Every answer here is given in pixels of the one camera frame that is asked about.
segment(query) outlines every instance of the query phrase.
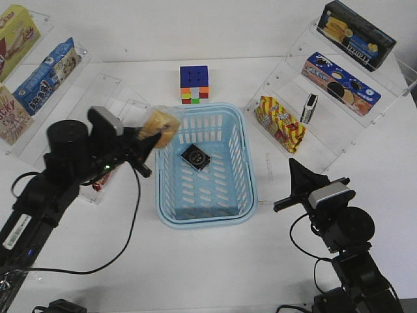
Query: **white wall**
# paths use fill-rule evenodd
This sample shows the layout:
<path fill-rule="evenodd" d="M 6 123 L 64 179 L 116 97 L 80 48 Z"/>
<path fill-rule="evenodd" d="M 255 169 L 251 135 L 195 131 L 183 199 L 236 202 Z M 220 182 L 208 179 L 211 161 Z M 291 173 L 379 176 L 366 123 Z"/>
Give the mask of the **white wall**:
<path fill-rule="evenodd" d="M 103 61 L 283 55 L 330 0 L 21 0 L 50 15 Z M 2 0 L 4 10 L 12 0 Z M 416 0 L 345 0 L 417 67 Z"/>

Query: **black snack box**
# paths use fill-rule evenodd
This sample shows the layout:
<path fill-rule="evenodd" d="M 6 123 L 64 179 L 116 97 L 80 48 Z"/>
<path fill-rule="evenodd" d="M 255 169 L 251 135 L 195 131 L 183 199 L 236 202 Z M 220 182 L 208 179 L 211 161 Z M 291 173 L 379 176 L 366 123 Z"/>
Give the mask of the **black snack box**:
<path fill-rule="evenodd" d="M 338 0 L 324 7 L 317 30 L 370 72 L 381 66 L 396 44 Z"/>

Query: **oreo box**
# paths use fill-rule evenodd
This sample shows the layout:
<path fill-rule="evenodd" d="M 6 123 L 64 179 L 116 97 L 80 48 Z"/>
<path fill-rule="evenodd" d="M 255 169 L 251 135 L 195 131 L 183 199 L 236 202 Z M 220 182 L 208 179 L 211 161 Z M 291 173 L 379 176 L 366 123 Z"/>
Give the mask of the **oreo box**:
<path fill-rule="evenodd" d="M 302 74 L 344 103 L 358 115 L 366 115 L 381 95 L 319 52 L 309 57 Z"/>
<path fill-rule="evenodd" d="M 317 30 L 370 72 L 380 67 L 396 44 L 338 0 L 324 7 Z"/>

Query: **yellow package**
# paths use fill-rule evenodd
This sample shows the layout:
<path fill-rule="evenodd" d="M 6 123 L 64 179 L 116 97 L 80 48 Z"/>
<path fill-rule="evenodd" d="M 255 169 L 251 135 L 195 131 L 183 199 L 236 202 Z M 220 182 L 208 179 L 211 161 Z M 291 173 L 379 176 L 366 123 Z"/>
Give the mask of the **yellow package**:
<path fill-rule="evenodd" d="M 21 5 L 10 5 L 0 16 L 0 82 L 39 39 L 40 32 L 30 13 Z"/>
<path fill-rule="evenodd" d="M 14 144 L 33 120 L 10 91 L 0 83 L 0 137 Z"/>
<path fill-rule="evenodd" d="M 272 97 L 261 97 L 261 103 L 255 109 L 259 123 L 288 152 L 295 153 L 301 143 L 306 128 Z"/>

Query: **blue plastic basket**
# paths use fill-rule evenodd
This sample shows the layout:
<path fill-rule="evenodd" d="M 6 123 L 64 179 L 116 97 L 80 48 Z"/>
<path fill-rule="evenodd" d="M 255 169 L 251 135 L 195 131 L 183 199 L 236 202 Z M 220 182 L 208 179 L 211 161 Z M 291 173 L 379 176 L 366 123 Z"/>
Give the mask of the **blue plastic basket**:
<path fill-rule="evenodd" d="M 177 135 L 156 152 L 156 208 L 178 228 L 238 224 L 257 206 L 257 191 L 242 113 L 231 104 L 181 106 Z M 210 157 L 201 171 L 181 154 L 195 144 Z"/>

